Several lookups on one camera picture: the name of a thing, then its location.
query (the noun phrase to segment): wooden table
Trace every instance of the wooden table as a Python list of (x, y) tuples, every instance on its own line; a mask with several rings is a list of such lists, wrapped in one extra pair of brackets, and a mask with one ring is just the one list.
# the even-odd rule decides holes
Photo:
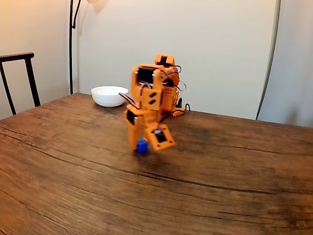
[(0, 121), (0, 234), (312, 235), (313, 130), (188, 112), (141, 156), (74, 94)]

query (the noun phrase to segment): wire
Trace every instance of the wire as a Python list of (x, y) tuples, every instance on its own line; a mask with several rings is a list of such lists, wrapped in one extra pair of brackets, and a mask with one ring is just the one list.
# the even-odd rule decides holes
[(135, 101), (128, 95), (123, 94), (121, 92), (118, 93), (121, 97), (123, 97), (126, 101), (128, 101), (132, 106), (134, 106), (136, 109), (140, 109), (137, 107)]
[(186, 89), (187, 89), (187, 85), (185, 84), (185, 83), (183, 83), (183, 82), (181, 82), (182, 84), (184, 84), (184, 86), (185, 86), (185, 89), (184, 90), (182, 90), (181, 88), (179, 88), (178, 86), (174, 86), (174, 87), (176, 87), (178, 90), (180, 90), (181, 92), (183, 92), (183, 91), (185, 91)]
[(190, 105), (188, 103), (185, 105), (185, 110), (187, 110), (187, 107), (188, 107), (188, 110), (190, 111)]
[(147, 87), (149, 87), (149, 89), (151, 89), (151, 85), (148, 83), (148, 82), (145, 82), (145, 81), (139, 81), (139, 84), (142, 85), (142, 84), (146, 84)]
[(180, 73), (181, 72), (181, 66), (180, 65), (173, 65), (172, 67), (178, 67), (179, 68), (179, 72), (178, 72), (178, 70), (177, 70), (177, 73)]
[(79, 1), (78, 1), (78, 4), (77, 4), (75, 16), (74, 16), (74, 23), (73, 23), (72, 28), (76, 28), (76, 17), (77, 17), (78, 9), (79, 9), (79, 6), (80, 6), (80, 2), (81, 2), (81, 0), (79, 0)]
[(158, 129), (160, 130), (160, 127), (161, 127), (161, 124), (162, 122), (167, 119), (172, 113), (175, 113), (175, 112), (182, 112), (182, 113), (185, 113), (184, 110), (180, 110), (180, 109), (177, 109), (177, 110), (173, 110), (173, 111), (170, 111), (168, 112), (167, 114), (163, 115), (163, 117), (161, 118), (159, 124), (158, 124)]
[(165, 72), (164, 70), (161, 70), (161, 72), (165, 73), (165, 75), (167, 76), (168, 79), (171, 79), (170, 75), (167, 72)]

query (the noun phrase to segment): lamp shade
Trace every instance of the lamp shade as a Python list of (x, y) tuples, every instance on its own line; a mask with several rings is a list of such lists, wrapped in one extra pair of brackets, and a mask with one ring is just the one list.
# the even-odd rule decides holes
[(88, 3), (96, 3), (98, 1), (100, 1), (100, 0), (87, 0)]

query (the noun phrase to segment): white bowl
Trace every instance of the white bowl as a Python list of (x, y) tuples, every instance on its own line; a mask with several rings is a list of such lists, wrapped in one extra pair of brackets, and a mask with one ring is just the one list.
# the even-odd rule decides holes
[(123, 87), (95, 87), (91, 90), (92, 99), (103, 107), (115, 107), (124, 103), (123, 97), (118, 93), (127, 94), (128, 90)]

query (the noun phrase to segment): chair leg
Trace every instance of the chair leg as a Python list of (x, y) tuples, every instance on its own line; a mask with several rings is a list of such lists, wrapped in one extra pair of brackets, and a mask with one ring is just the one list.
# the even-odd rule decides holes
[(33, 71), (32, 65), (31, 65), (30, 58), (25, 59), (25, 63), (26, 63), (26, 69), (27, 69), (27, 75), (28, 75), (29, 85), (30, 85), (30, 89), (31, 89), (31, 94), (33, 95), (35, 107), (37, 107), (37, 106), (40, 106), (40, 101), (39, 101), (34, 71)]
[(10, 91), (9, 91), (8, 84), (6, 82), (6, 78), (5, 78), (5, 74), (4, 74), (4, 69), (3, 69), (2, 63), (0, 63), (0, 73), (1, 73), (1, 77), (2, 77), (2, 80), (3, 80), (5, 93), (6, 93), (6, 96), (8, 97), (8, 101), (9, 101), (9, 104), (10, 104), (10, 108), (11, 108), (12, 114), (15, 115), (16, 111), (15, 111), (15, 108), (14, 108), (14, 104), (13, 104), (13, 101), (12, 101), (12, 97), (11, 97), (11, 94), (10, 94)]

